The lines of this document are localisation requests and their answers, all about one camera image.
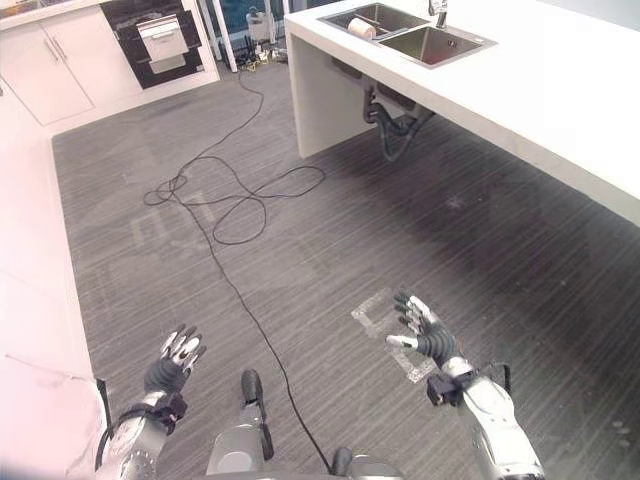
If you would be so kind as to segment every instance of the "black cable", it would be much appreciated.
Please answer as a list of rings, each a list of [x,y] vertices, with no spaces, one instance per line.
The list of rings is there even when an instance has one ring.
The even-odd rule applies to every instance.
[[[482,367],[479,372],[484,373],[487,371],[495,370],[497,367],[502,367],[504,370],[504,389],[505,391],[511,395],[511,367],[508,363],[504,362],[491,362],[488,365]]]
[[[280,356],[278,355],[278,353],[276,352],[275,348],[271,344],[271,341],[269,340],[269,337],[267,336],[266,332],[262,328],[262,325],[260,325],[260,322],[258,321],[256,316],[253,314],[251,309],[247,306],[242,294],[240,293],[240,290],[238,289],[238,287],[229,278],[229,275],[227,274],[225,268],[220,263],[220,260],[218,259],[218,256],[217,256],[217,254],[216,254],[216,252],[214,250],[214,247],[213,247],[213,242],[214,241],[216,243],[221,244],[221,245],[242,245],[242,244],[246,244],[246,243],[249,243],[249,242],[255,240],[256,238],[258,238],[264,232],[264,230],[267,227],[267,207],[266,207],[266,204],[264,202],[265,199],[271,199],[271,198],[298,198],[298,197],[301,197],[303,195],[306,195],[307,193],[311,192],[316,187],[318,187],[318,185],[320,185],[324,181],[324,179],[326,178],[326,174],[322,169],[320,169],[318,167],[314,167],[314,166],[296,167],[296,168],[292,168],[290,170],[287,170],[286,172],[276,176],[275,178],[263,183],[262,185],[260,185],[255,190],[252,190],[249,187],[247,187],[242,182],[242,180],[240,180],[240,177],[239,177],[238,173],[235,171],[235,169],[231,165],[229,165],[224,159],[222,159],[221,157],[215,156],[215,155],[205,155],[205,153],[207,153],[213,147],[216,147],[216,146],[222,144],[231,135],[233,135],[234,133],[236,133],[236,132],[242,130],[244,127],[246,127],[262,111],[262,106],[263,106],[263,103],[264,103],[264,94],[262,92],[260,92],[260,91],[252,90],[252,89],[248,88],[246,85],[244,85],[242,83],[242,72],[240,72],[240,74],[239,74],[238,83],[240,84],[240,87],[242,89],[244,89],[244,90],[246,90],[248,92],[251,92],[251,93],[253,93],[255,95],[258,95],[260,97],[260,104],[259,104],[257,110],[255,111],[255,113],[253,113],[241,125],[239,125],[238,127],[236,127],[233,130],[231,130],[229,133],[227,133],[224,137],[222,137],[221,140],[218,140],[217,142],[209,145],[207,148],[202,150],[198,155],[196,155],[191,160],[189,160],[187,163],[185,163],[182,167],[180,167],[180,169],[178,170],[178,173],[176,174],[175,177],[163,182],[155,190],[153,190],[151,192],[147,192],[145,194],[145,196],[144,196],[143,201],[148,206],[155,206],[155,205],[161,205],[161,204],[166,203],[166,202],[172,202],[172,203],[176,203],[176,204],[180,205],[187,212],[189,212],[189,214],[193,218],[194,223],[196,224],[196,226],[198,227],[198,229],[200,230],[200,232],[204,236],[205,240],[207,241],[207,244],[209,245],[209,251],[211,253],[211,258],[213,259],[213,261],[216,264],[216,266],[220,269],[220,273],[222,273],[222,276],[224,277],[226,282],[229,284],[229,286],[235,292],[236,297],[238,298],[240,304],[242,305],[242,308],[245,310],[247,315],[249,315],[249,317],[251,318],[253,323],[255,323],[256,327],[260,331],[260,334],[262,335],[262,338],[264,339],[265,343],[267,344],[267,347],[269,347],[269,350],[271,351],[271,353],[273,354],[274,358],[276,359],[276,362],[278,363],[278,366],[280,367],[280,370],[281,370],[282,375],[284,377],[284,381],[285,381],[285,384],[286,384],[286,387],[287,387],[287,395],[289,397],[289,401],[291,403],[291,407],[293,408],[293,411],[294,411],[296,417],[298,418],[298,421],[300,422],[300,426],[302,427],[304,432],[309,437],[309,440],[311,441],[311,443],[313,444],[314,448],[316,449],[316,452],[318,453],[318,456],[321,458],[322,463],[324,463],[325,468],[330,473],[331,472],[331,466],[329,465],[329,462],[327,461],[327,458],[325,457],[324,453],[322,452],[322,449],[320,448],[320,446],[316,442],[315,438],[313,437],[313,435],[309,431],[309,428],[307,427],[306,423],[302,419],[302,415],[300,415],[300,412],[298,411],[298,407],[297,407],[296,402],[295,402],[295,400],[293,398],[293,393],[291,392],[291,383],[289,382],[289,375],[287,374],[287,370],[284,367],[282,361],[280,360]],[[232,173],[232,175],[234,176],[234,178],[235,178],[236,182],[238,183],[238,185],[247,194],[246,195],[227,195],[227,196],[224,196],[224,197],[213,199],[211,201],[204,201],[204,202],[185,202],[185,201],[183,201],[178,196],[177,192],[181,188],[185,187],[187,185],[187,183],[188,183],[188,177],[187,177],[187,174],[186,174],[187,170],[190,167],[192,167],[193,165],[195,165],[196,163],[198,163],[199,161],[202,161],[202,160],[209,160],[209,161],[213,160],[215,162],[218,162],[218,163],[222,164],[224,167],[226,167]],[[296,194],[271,194],[271,195],[263,195],[263,194],[260,193],[260,191],[263,190],[264,188],[266,188],[267,186],[277,182],[278,180],[281,180],[281,179],[291,175],[294,172],[301,171],[301,170],[316,171],[316,172],[318,172],[320,174],[320,176],[319,176],[319,178],[316,180],[316,182],[313,185],[311,185],[309,188],[307,188],[306,190],[304,190],[304,191],[302,191],[300,193],[296,193]],[[232,205],[218,220],[216,220],[216,222],[213,224],[213,227],[211,229],[211,238],[209,238],[207,230],[202,225],[202,223],[200,223],[200,221],[198,220],[198,217],[197,217],[196,213],[194,212],[194,208],[195,207],[200,207],[200,206],[205,206],[205,205],[215,205],[215,204],[226,202],[226,201],[229,201],[229,200],[237,200],[237,202],[235,202],[234,205]],[[222,240],[219,237],[219,235],[216,233],[218,227],[221,224],[221,222],[223,222],[225,219],[227,219],[229,217],[229,215],[236,210],[236,208],[238,208],[240,205],[242,205],[245,202],[254,202],[254,203],[257,203],[261,207],[262,214],[263,214],[263,220],[262,220],[261,227],[259,228],[259,230],[256,233],[254,233],[254,234],[250,235],[249,237],[244,238],[242,240],[238,240],[238,241],[225,241],[225,240]]]

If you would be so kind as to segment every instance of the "stainless steel sink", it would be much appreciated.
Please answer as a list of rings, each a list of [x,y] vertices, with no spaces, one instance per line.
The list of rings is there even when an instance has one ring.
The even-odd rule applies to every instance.
[[[372,39],[374,43],[392,48],[427,68],[436,68],[496,45],[496,42],[464,30],[449,26],[437,28],[430,25],[428,20],[381,3],[372,3],[320,20],[348,31],[349,23],[354,18],[376,28],[376,36]]]
[[[379,43],[426,64],[428,68],[438,67],[496,45],[496,42],[457,28],[440,29],[431,26],[388,36]]]
[[[415,17],[381,3],[372,3],[371,5],[348,10],[338,15],[324,17],[320,20],[348,31],[349,23],[354,18],[364,20],[376,28],[376,37],[374,37],[374,40],[429,23],[428,20]]]

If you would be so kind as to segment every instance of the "cabinet handle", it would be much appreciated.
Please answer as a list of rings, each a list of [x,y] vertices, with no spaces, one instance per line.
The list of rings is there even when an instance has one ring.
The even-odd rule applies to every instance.
[[[67,54],[64,53],[64,50],[62,50],[62,47],[58,43],[58,39],[55,36],[52,36],[51,37],[51,41],[53,42],[53,46],[56,47],[56,50],[58,50],[58,52],[60,53],[60,56],[62,57],[62,59],[64,61],[66,61],[67,60]]]
[[[51,54],[51,56],[53,57],[53,61],[58,63],[60,61],[60,59],[58,58],[58,56],[56,55],[56,52],[53,51],[53,48],[51,48],[51,45],[49,45],[49,42],[47,42],[47,39],[45,38],[43,40],[44,44],[47,47],[47,50],[49,50],[49,53]]]

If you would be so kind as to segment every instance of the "cabinet door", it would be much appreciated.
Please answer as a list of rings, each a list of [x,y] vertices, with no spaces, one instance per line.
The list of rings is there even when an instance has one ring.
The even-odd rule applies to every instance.
[[[100,7],[48,18],[42,25],[95,105],[142,91]]]
[[[0,35],[0,75],[46,125],[93,105],[37,23]]]

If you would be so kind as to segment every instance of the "paper towel roll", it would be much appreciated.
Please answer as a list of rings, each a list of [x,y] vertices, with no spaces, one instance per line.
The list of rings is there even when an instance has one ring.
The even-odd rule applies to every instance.
[[[371,40],[376,36],[376,27],[369,25],[367,22],[360,20],[359,18],[354,18],[349,22],[348,30],[354,35],[366,40]]]

